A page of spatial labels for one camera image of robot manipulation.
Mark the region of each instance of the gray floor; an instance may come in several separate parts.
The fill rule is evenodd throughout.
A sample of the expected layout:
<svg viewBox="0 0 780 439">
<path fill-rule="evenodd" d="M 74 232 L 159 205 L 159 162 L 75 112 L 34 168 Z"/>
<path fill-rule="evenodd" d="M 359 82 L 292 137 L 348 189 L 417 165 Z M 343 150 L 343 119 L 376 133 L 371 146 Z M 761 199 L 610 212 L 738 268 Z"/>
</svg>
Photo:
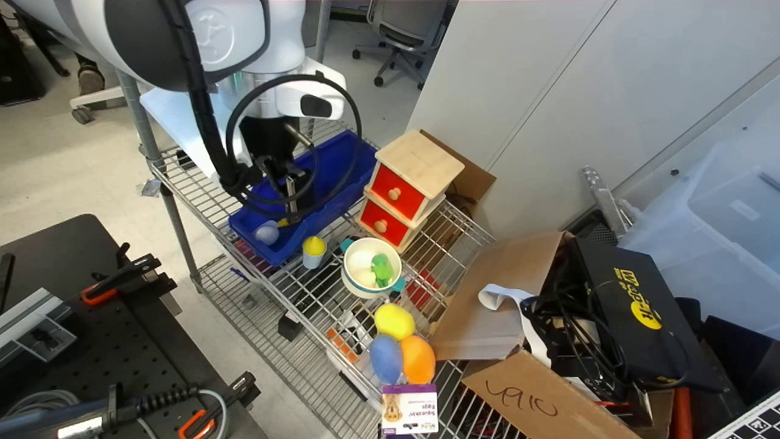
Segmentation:
<svg viewBox="0 0 780 439">
<path fill-rule="evenodd" d="M 385 88 L 373 88 L 379 61 L 351 58 L 351 49 L 364 39 L 369 39 L 365 26 L 332 23 L 325 61 L 347 73 L 365 119 L 365 139 L 385 144 L 404 130 L 419 90 L 404 76 L 391 76 Z M 268 436 L 332 436 L 196 294 L 164 202 L 140 196 L 150 171 L 128 107 L 103 110 L 92 126 L 75 126 L 69 112 L 75 78 L 55 78 L 34 49 L 30 56 L 46 76 L 50 93 L 37 102 L 0 107 L 0 245 L 84 212 L 97 216 L 115 240 L 130 243 L 135 254 L 157 254 L 176 277 L 180 288 L 173 297 L 183 307 L 179 323 L 214 369 L 228 382 L 241 371 L 258 376 L 263 396 L 251 415 Z M 59 56 L 75 73 L 74 56 L 66 52 Z M 197 262 L 208 263 L 219 254 L 217 243 L 192 216 L 186 212 L 183 219 Z"/>
</svg>

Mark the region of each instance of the yellow label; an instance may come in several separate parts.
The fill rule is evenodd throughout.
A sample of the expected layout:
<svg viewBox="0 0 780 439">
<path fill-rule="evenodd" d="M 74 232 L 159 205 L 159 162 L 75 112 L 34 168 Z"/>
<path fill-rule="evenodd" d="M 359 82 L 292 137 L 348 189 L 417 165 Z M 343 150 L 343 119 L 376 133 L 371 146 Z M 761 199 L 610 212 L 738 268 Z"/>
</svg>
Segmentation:
<svg viewBox="0 0 780 439">
<path fill-rule="evenodd" d="M 614 268 L 614 277 L 618 277 L 620 288 L 632 297 L 629 310 L 632 310 L 633 321 L 641 328 L 659 332 L 663 328 L 661 315 L 652 307 L 652 304 L 638 291 L 636 273 L 629 268 Z"/>
</svg>

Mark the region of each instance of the green object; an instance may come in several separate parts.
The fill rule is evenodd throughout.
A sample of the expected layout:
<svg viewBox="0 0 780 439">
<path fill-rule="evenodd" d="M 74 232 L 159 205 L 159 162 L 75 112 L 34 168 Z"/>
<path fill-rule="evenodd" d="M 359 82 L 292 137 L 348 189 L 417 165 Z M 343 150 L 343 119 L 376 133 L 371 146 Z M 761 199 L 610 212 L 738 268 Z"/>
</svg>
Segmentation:
<svg viewBox="0 0 780 439">
<path fill-rule="evenodd" d="M 376 277 L 376 286 L 379 288 L 385 288 L 392 279 L 392 266 L 391 266 L 391 260 L 388 254 L 376 254 L 371 260 L 371 273 Z"/>
</svg>

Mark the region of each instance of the blue bin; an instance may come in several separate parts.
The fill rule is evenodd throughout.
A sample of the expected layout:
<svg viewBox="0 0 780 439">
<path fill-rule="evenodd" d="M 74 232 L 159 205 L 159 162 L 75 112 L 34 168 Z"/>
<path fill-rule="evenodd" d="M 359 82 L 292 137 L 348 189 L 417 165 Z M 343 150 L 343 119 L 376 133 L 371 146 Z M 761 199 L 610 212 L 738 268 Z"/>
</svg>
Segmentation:
<svg viewBox="0 0 780 439">
<path fill-rule="evenodd" d="M 297 257 L 302 250 L 302 243 L 328 226 L 332 226 L 339 216 L 343 216 L 362 196 L 364 185 L 369 183 L 373 167 L 376 167 L 376 150 L 365 143 L 362 143 L 354 133 L 341 133 L 332 137 L 330 143 L 319 144 L 317 150 L 302 154 L 295 160 L 295 165 L 304 171 L 315 171 L 313 191 L 315 191 L 315 205 L 332 196 L 332 191 L 343 182 L 343 189 L 332 196 L 330 202 L 325 202 L 319 210 L 309 212 L 304 219 L 301 219 L 292 227 L 282 227 L 275 245 L 267 247 L 254 237 L 254 232 L 267 226 L 268 219 L 279 219 L 285 216 L 279 193 L 270 189 L 270 183 L 258 183 L 251 191 L 251 200 L 263 212 L 257 212 L 251 208 L 241 208 L 230 217 L 230 227 L 262 257 L 270 268 L 281 268 L 292 257 Z"/>
</svg>

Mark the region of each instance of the metal wire rack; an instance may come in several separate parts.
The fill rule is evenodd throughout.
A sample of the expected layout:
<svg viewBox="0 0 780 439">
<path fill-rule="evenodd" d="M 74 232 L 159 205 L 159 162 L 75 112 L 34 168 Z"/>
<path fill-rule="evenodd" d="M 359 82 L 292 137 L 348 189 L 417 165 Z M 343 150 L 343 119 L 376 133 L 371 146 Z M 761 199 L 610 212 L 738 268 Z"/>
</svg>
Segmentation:
<svg viewBox="0 0 780 439">
<path fill-rule="evenodd" d="M 228 226 L 241 205 L 176 151 L 164 154 L 164 167 L 152 167 L 152 171 L 230 257 L 206 266 L 208 297 L 339 436 L 376 436 L 380 386 L 371 373 L 365 350 L 376 332 L 371 315 L 380 304 L 343 291 L 339 257 L 332 257 L 319 271 L 304 271 L 301 260 L 268 268 Z M 321 232 L 330 245 L 365 234 L 357 212 L 359 208 Z M 446 310 L 466 266 L 487 245 L 493 237 L 449 202 L 430 217 L 404 251 L 408 294 L 401 297 L 419 328 Z M 275 307 L 254 307 L 258 296 L 270 296 Z M 297 321 L 307 336 L 295 343 L 279 336 L 275 323 L 282 315 Z M 441 361 L 437 369 L 440 436 L 523 436 L 462 386 L 462 376 L 462 363 Z"/>
</svg>

